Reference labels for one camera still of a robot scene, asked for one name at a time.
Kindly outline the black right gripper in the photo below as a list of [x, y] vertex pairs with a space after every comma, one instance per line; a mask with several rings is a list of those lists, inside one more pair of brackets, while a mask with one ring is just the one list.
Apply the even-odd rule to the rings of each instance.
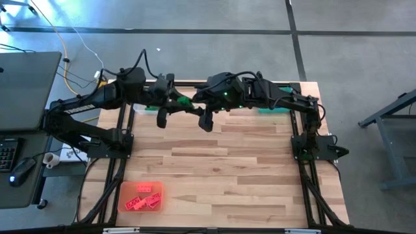
[[193, 102], [200, 102], [205, 104], [205, 108], [193, 108], [189, 110], [190, 114], [200, 117], [199, 126], [206, 132], [213, 130], [213, 112], [211, 106], [219, 99], [219, 86], [224, 82], [223, 75], [214, 75], [209, 77], [205, 86], [200, 88], [193, 97]]

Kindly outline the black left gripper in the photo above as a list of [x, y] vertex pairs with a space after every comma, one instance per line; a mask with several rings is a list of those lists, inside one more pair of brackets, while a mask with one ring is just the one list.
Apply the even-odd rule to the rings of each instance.
[[174, 84], [175, 75], [168, 73], [160, 75], [158, 79], [150, 86], [149, 91], [153, 95], [151, 106], [158, 107], [157, 126], [164, 129], [166, 127], [166, 117], [168, 112], [181, 112], [189, 110], [189, 106], [178, 103], [168, 104], [169, 99], [179, 99], [183, 94], [179, 92]]

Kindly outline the clear plastic bin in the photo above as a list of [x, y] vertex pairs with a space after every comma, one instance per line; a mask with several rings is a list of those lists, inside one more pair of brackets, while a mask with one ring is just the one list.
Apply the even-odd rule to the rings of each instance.
[[137, 114], [143, 114], [143, 115], [157, 115], [158, 111], [146, 111], [145, 108], [147, 106], [145, 105], [141, 105], [141, 104], [137, 104], [135, 103], [133, 105], [133, 110], [137, 113]]

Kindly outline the teal plastic bin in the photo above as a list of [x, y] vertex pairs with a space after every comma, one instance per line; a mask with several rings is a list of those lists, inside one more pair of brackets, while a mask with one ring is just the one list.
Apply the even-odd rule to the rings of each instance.
[[[285, 91], [285, 92], [289, 92], [289, 93], [291, 93], [293, 91], [293, 89], [291, 87], [289, 87], [289, 86], [280, 87], [279, 89], [281, 89], [282, 91]], [[257, 112], [259, 114], [283, 114], [283, 113], [290, 112], [290, 110], [289, 109], [286, 109], [286, 108], [283, 108], [283, 107], [276, 107], [273, 110], [270, 110], [270, 109], [258, 109]]]

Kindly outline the orange plastic bin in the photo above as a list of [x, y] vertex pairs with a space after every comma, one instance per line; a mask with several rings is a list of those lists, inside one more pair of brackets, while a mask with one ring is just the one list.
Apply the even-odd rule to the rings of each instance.
[[[150, 193], [138, 193], [137, 185], [140, 183], [152, 184], [152, 191]], [[161, 194], [161, 204], [156, 207], [155, 210], [152, 210], [146, 205], [142, 209], [127, 210], [125, 208], [125, 203], [130, 199], [138, 196], [140, 200], [145, 200], [146, 197], [151, 196], [152, 194], [160, 193]], [[163, 199], [164, 199], [164, 187], [160, 181], [124, 181], [120, 187], [120, 194], [118, 198], [118, 212], [119, 213], [157, 213], [163, 209]]]

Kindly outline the white printed paper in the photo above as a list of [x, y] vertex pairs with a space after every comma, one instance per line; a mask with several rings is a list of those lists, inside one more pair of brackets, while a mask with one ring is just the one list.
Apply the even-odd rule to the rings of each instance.
[[67, 144], [62, 145], [62, 149], [60, 151], [60, 162], [72, 163], [80, 160], [84, 162], [88, 161], [88, 157], [85, 152], [77, 148], [74, 148], [74, 150], [72, 150], [72, 148]]

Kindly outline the white mug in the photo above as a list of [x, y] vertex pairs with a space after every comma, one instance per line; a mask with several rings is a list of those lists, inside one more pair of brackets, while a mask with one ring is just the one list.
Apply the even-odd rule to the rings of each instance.
[[46, 168], [51, 169], [60, 162], [60, 156], [54, 153], [45, 153], [42, 161]]

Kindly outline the grey laptop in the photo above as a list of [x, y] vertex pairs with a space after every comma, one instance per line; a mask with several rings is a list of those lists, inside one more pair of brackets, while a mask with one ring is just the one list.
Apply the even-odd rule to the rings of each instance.
[[0, 133], [39, 128], [62, 53], [0, 53]]

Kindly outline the black stand legs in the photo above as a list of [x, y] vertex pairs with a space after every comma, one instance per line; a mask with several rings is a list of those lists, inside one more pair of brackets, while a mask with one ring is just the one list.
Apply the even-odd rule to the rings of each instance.
[[[33, 6], [31, 6], [28, 3], [23, 3], [23, 2], [19, 2], [19, 1], [14, 1], [14, 0], [0, 0], [0, 13], [2, 12], [7, 12], [5, 6], [6, 5], [13, 5], [13, 6], [21, 6], [21, 7], [26, 7], [28, 8], [34, 15], [37, 15], [37, 11], [34, 9]], [[5, 32], [10, 32], [10, 29], [8, 27], [6, 27], [2, 21], [1, 21], [1, 17], [0, 17], [0, 29], [2, 29]]]

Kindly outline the black computer mouse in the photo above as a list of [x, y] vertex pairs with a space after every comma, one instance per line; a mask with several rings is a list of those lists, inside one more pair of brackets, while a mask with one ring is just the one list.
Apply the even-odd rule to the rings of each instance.
[[24, 184], [35, 165], [36, 161], [31, 157], [22, 159], [11, 171], [8, 180], [9, 185], [11, 187], [20, 187]]

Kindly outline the dark grey desk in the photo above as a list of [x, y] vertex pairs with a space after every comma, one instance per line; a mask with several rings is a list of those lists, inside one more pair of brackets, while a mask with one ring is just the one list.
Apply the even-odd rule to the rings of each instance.
[[[45, 131], [42, 124], [34, 131], [14, 131], [0, 133], [0, 209], [17, 209], [41, 202], [46, 180], [42, 162], [45, 153], [57, 153], [61, 148], [52, 150], [49, 146], [51, 138], [57, 133]], [[9, 185], [9, 176], [15, 166], [24, 158], [31, 157], [36, 165], [28, 178], [20, 187]]]

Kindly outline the silver metal bracket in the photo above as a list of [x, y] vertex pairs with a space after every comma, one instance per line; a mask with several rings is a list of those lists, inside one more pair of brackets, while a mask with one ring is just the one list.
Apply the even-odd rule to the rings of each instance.
[[287, 228], [284, 231], [285, 234], [322, 234], [319, 229], [295, 229]]
[[140, 228], [138, 227], [109, 227], [104, 228], [102, 234], [137, 234], [140, 233]]

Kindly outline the grey metal cart frame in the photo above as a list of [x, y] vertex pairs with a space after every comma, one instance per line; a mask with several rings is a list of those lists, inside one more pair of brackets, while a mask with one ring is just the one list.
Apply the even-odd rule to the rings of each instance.
[[416, 160], [416, 89], [397, 99], [364, 120], [361, 128], [376, 124], [382, 138], [394, 179], [380, 184], [381, 190], [416, 185], [416, 174], [406, 164]]

